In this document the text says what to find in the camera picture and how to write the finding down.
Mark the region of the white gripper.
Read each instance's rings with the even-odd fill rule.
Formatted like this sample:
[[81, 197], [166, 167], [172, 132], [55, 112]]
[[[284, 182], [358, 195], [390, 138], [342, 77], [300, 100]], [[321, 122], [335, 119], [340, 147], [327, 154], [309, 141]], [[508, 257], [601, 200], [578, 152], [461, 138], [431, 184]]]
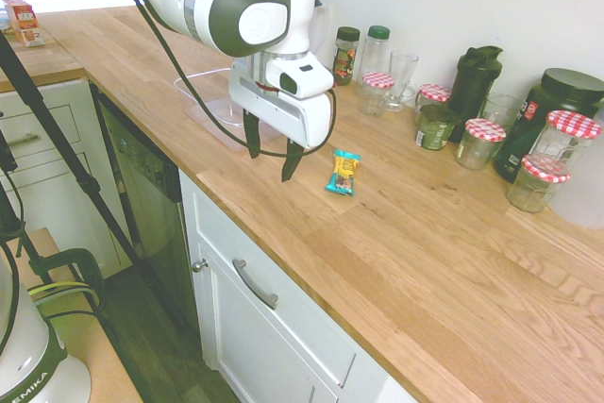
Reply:
[[265, 75], [273, 92], [249, 74], [247, 59], [234, 59], [229, 94], [245, 109], [243, 126], [252, 160], [260, 155], [260, 120], [290, 138], [281, 169], [281, 181], [286, 182], [294, 175], [305, 148], [315, 147], [327, 137], [331, 115], [327, 90], [333, 86], [333, 76], [315, 56], [271, 59]]

